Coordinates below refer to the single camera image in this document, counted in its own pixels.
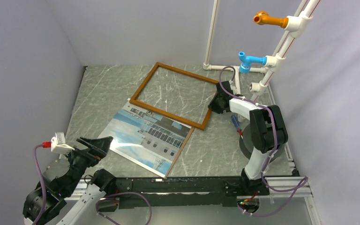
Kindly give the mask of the red blue screwdriver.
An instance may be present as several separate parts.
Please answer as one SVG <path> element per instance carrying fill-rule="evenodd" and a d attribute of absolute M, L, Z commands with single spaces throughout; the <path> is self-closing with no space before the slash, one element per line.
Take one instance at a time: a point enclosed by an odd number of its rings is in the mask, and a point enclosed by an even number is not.
<path fill-rule="evenodd" d="M 239 125 L 239 122 L 238 122 L 238 119 L 235 115 L 232 115 L 231 116 L 231 120 L 232 120 L 232 123 L 233 125 L 235 126 L 236 130 L 237 130 L 237 133 L 239 134 L 239 136 L 243 139 L 243 132 L 240 128 L 240 125 Z"/>

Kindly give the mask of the building photo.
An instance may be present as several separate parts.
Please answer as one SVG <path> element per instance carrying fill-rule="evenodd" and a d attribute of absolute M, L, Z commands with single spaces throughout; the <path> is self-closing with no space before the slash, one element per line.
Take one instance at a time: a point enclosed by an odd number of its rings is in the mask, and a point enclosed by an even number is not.
<path fill-rule="evenodd" d="M 133 105 L 128 99 L 103 129 L 112 137 L 110 150 L 167 178 L 194 128 Z"/>

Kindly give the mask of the wooden picture frame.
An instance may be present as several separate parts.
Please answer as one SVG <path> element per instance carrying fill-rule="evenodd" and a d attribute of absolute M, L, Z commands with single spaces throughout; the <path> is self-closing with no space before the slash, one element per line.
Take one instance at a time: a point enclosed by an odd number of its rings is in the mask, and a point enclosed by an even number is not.
<path fill-rule="evenodd" d="M 212 110 L 207 104 L 217 93 L 218 81 L 155 63 L 129 102 L 199 130 L 205 130 Z"/>

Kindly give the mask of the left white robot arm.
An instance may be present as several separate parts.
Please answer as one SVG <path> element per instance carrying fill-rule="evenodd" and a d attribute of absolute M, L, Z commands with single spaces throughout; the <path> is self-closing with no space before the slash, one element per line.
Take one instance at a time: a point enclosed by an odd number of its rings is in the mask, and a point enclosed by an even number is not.
<path fill-rule="evenodd" d="M 112 140 L 111 136 L 98 139 L 80 137 L 77 142 L 86 146 L 80 150 L 67 145 L 63 132 L 59 132 L 51 141 L 37 145 L 38 148 L 50 148 L 53 153 L 65 155 L 66 158 L 51 162 L 46 171 L 41 172 L 36 152 L 33 152 L 39 183 L 26 197 L 22 212 L 24 223 L 45 225 L 57 217 L 66 205 L 65 199 L 75 191 L 86 169 L 97 165 L 110 151 Z M 116 191 L 116 177 L 105 169 L 97 170 L 80 200 L 58 224 L 77 224 L 93 204 L 101 202 L 103 197 L 112 196 Z"/>

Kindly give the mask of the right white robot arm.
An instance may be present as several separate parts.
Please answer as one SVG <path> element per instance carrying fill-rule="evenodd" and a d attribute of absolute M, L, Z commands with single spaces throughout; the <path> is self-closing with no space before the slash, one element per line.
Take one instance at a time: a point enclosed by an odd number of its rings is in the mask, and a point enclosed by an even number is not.
<path fill-rule="evenodd" d="M 249 135 L 252 153 L 243 172 L 246 178 L 240 181 L 240 190 L 250 195 L 257 190 L 256 180 L 266 174 L 269 163 L 279 148 L 288 141 L 288 133 L 281 111 L 277 105 L 262 105 L 252 102 L 244 96 L 233 94 L 228 81 L 216 84 L 217 94 L 208 108 L 222 114 L 232 112 L 249 121 Z"/>

